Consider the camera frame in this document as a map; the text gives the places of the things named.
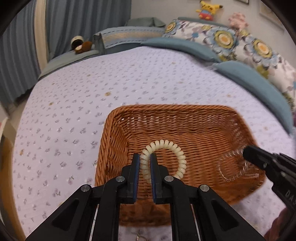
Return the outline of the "person's hand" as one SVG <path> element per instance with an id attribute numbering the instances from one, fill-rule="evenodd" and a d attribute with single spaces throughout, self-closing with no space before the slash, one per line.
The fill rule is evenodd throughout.
<path id="1" fill-rule="evenodd" d="M 291 219 L 291 212 L 288 208 L 284 208 L 279 216 L 273 221 L 271 228 L 264 235 L 265 240 L 267 241 L 275 241 L 280 238 L 280 234 L 282 233 L 285 226 Z"/>

